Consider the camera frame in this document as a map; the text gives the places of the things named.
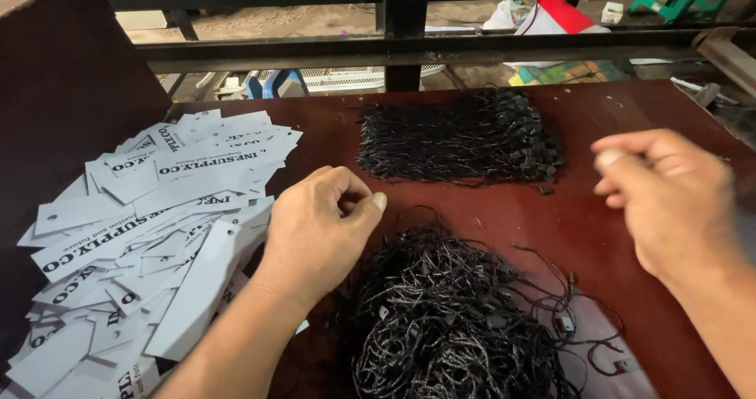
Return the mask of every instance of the left hand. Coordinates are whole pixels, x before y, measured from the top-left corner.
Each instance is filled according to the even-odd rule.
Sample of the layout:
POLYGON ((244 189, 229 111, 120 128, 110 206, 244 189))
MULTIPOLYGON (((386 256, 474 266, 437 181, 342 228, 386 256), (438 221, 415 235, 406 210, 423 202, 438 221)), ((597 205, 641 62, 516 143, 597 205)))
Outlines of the left hand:
POLYGON ((349 274, 385 207, 385 194, 373 194, 349 169, 317 169, 273 205, 250 283, 311 309, 349 274))

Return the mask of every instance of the black string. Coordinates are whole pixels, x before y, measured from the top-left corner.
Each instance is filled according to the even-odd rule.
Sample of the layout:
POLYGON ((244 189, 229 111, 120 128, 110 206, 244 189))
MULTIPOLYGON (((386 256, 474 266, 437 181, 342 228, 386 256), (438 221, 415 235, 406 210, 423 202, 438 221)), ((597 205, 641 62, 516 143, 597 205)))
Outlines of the black string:
POLYGON ((540 288, 496 250, 452 236, 439 221, 385 240, 383 249, 363 267, 358 282, 341 297, 335 316, 340 367, 348 370, 357 394, 363 398, 580 397, 587 367, 581 358, 585 377, 578 388, 565 377, 559 352, 574 355, 564 347, 593 344, 587 358, 596 367, 595 348, 613 347, 610 340, 621 334, 621 321, 618 333, 610 338, 574 341, 577 318, 569 302, 575 296, 596 299, 575 292, 574 276, 565 277, 537 251, 516 247, 543 259, 563 292, 540 288), (516 283, 545 296, 527 297, 516 283), (530 314, 520 310, 508 292, 524 297, 532 306, 530 314), (553 312, 551 329, 538 322, 538 310, 553 312), (562 313, 575 323, 572 332, 556 327, 562 313))
POLYGON ((543 133, 541 114, 514 89, 488 88, 446 104, 370 105, 362 117, 357 161, 390 182, 554 182, 565 162, 543 133))

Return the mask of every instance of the wooden table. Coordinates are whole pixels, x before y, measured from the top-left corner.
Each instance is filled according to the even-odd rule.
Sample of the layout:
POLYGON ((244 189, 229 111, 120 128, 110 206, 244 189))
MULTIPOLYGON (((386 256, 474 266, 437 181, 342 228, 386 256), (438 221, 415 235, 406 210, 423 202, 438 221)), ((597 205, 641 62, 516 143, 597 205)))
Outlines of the wooden table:
MULTIPOLYGON (((462 91, 188 103, 175 105, 172 114, 218 107, 224 116, 268 111, 274 123, 304 131, 287 167, 270 181, 269 193, 281 193, 326 164, 344 165, 373 191, 389 197, 383 221, 371 238, 373 244, 394 228, 402 211, 428 205, 439 211, 456 234, 493 245, 519 268, 532 266, 533 257, 510 245, 532 246, 566 273, 576 273, 583 292, 600 297, 617 311, 627 328, 624 340, 659 397, 737 397, 682 308, 639 266, 622 213, 608 209, 603 198, 593 195, 599 175, 592 168, 589 146, 612 133, 669 127, 729 159, 741 192, 752 184, 747 177, 756 174, 756 155, 668 81, 522 90, 543 114, 546 129, 565 144, 567 165, 560 169, 552 196, 540 196, 515 184, 480 189, 449 183, 388 184, 368 177, 357 166, 358 115, 364 104, 442 103, 465 94, 462 91)), ((311 314, 311 328, 289 344, 271 397, 345 397, 329 364, 334 353, 325 328, 330 310, 327 298, 311 314)))

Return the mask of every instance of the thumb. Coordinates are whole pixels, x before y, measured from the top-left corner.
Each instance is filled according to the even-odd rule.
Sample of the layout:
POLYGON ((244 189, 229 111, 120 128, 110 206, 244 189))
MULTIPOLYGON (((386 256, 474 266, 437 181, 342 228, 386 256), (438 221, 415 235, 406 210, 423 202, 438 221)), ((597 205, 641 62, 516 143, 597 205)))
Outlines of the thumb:
POLYGON ((354 210, 346 218, 347 223, 356 231, 355 234, 367 240, 383 217, 387 203, 388 200, 383 192, 376 192, 371 197, 365 197, 354 206, 354 210))
POLYGON ((658 174, 637 155, 610 148, 596 155, 596 170, 619 187, 628 198, 653 191, 662 184, 658 174))

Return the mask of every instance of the concrete floor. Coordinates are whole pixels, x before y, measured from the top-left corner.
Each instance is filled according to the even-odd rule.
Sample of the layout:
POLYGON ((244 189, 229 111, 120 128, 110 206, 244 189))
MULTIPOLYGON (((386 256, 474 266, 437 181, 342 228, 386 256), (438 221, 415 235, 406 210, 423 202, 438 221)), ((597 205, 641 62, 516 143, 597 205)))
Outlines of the concrete floor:
MULTIPOLYGON (((581 0, 578 9, 594 22, 600 23, 601 12, 608 0, 581 0)), ((633 0, 611 0, 629 7, 633 0)), ((732 15, 746 0, 730 0, 721 14, 721 19, 732 15)), ((473 26, 478 27, 495 11, 498 1, 475 0, 438 2, 428 6, 428 26, 473 26)), ((308 37, 321 35, 376 33, 372 6, 356 8, 348 5, 323 5, 307 7, 242 8, 211 13, 208 17, 193 20, 192 24, 201 40, 251 39, 263 37, 308 37)), ((640 17, 625 17, 622 25, 655 25, 661 22, 656 14, 640 17)), ((135 43, 183 41, 177 28, 127 31, 135 43)), ((468 87, 484 87, 486 84, 504 86, 515 71, 504 64, 488 66, 454 66, 452 70, 468 87)), ((666 68, 641 68, 641 78, 668 78, 666 68)), ((198 91, 194 85, 204 73, 190 74, 179 87, 175 99, 179 101, 213 100, 207 87, 198 91)), ((422 78, 426 90, 453 89, 454 84, 442 73, 422 78)), ((339 91, 329 94, 369 93, 377 90, 339 91)))

